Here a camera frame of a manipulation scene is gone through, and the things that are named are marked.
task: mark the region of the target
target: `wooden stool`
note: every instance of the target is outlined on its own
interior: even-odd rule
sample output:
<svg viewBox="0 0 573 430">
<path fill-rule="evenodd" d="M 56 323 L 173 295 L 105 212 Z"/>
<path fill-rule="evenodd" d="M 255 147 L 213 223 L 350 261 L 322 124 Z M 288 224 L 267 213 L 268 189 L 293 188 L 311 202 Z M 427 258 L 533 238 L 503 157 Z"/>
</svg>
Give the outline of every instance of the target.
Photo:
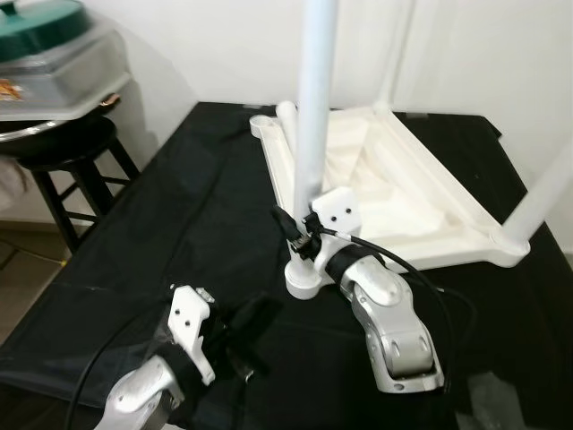
<svg viewBox="0 0 573 430">
<path fill-rule="evenodd" d="M 122 144 L 117 140 L 116 128 L 111 120 L 99 116 L 89 121 L 85 127 L 73 130 L 73 133 L 62 135 L 63 141 L 59 142 L 57 147 L 48 154 L 18 159 L 18 163 L 33 175 L 46 200 L 47 207 L 72 252 L 78 249 L 81 238 L 73 228 L 71 219 L 83 219 L 95 225 L 109 212 L 114 203 L 114 196 L 107 184 L 128 185 L 140 174 Z M 102 176 L 99 173 L 95 160 L 107 150 L 112 153 L 129 180 Z M 74 180 L 74 183 L 61 194 L 57 192 L 49 175 L 49 172 L 58 170 L 70 172 Z M 78 188 L 90 204 L 95 216 L 69 212 L 64 208 L 64 200 Z"/>
</svg>

